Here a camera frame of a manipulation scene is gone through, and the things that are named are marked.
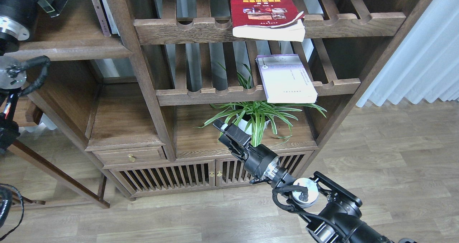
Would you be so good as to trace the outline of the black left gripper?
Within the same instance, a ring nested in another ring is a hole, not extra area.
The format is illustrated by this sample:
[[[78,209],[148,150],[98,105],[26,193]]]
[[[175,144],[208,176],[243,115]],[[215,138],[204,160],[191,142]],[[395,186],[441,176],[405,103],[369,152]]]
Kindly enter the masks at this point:
[[[37,21],[39,0],[0,0],[1,32],[19,41],[31,37]]]

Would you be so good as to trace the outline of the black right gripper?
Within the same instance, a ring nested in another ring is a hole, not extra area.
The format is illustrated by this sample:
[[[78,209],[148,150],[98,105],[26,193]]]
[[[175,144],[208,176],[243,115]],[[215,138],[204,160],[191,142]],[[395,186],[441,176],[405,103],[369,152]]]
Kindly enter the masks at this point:
[[[243,168],[251,174],[251,184],[270,183],[280,171],[279,157],[264,145],[250,144],[251,137],[234,124],[217,119],[213,122],[222,134],[218,141],[228,147],[231,154],[243,163]]]

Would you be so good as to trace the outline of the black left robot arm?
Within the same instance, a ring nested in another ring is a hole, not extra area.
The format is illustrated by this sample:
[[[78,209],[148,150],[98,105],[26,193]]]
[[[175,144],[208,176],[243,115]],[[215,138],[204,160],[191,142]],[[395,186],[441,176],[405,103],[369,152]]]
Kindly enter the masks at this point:
[[[1,0],[1,153],[20,136],[14,113],[21,96],[39,89],[48,76],[51,61],[39,56],[18,61],[6,53],[16,52],[19,41],[28,40],[37,22],[39,0]]]

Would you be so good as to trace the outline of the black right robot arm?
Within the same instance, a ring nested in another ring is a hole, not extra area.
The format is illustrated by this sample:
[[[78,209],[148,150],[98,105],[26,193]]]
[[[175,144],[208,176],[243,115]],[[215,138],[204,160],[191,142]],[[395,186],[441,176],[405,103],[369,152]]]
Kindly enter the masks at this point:
[[[361,220],[362,201],[330,178],[314,172],[311,178],[294,178],[279,165],[278,155],[265,145],[252,146],[251,137],[234,124],[217,119],[219,141],[251,174],[251,184],[266,182],[274,203],[307,222],[306,229],[318,243],[390,243]]]

